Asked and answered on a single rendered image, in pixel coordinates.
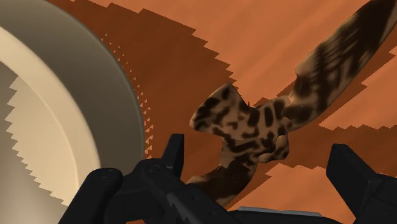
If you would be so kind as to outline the beige round bowl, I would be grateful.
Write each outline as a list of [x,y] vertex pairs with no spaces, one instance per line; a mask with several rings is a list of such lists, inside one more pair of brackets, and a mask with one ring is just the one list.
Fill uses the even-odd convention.
[[47,0],[0,0],[0,224],[57,224],[89,172],[144,158],[113,54]]

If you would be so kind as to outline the brown spotted giraffe toy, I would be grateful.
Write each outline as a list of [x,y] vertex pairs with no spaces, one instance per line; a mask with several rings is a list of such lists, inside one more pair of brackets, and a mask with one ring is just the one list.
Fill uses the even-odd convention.
[[189,182],[221,206],[231,202],[252,180],[258,164],[289,155],[289,133],[322,115],[396,26],[397,0],[368,0],[296,66],[288,94],[252,107],[231,83],[217,88],[189,125],[221,138],[219,163]]

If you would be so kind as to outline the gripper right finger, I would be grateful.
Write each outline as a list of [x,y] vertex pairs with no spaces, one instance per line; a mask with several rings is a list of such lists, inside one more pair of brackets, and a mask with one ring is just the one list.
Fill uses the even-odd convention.
[[375,172],[348,145],[331,147],[326,176],[355,217],[353,224],[397,224],[397,178]]

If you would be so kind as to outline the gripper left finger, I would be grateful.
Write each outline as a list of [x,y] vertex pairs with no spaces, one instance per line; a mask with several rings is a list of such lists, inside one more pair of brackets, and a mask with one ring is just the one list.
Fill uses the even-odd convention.
[[161,158],[140,161],[123,175],[90,172],[59,224],[230,224],[231,216],[197,186],[181,181],[184,136],[172,134]]

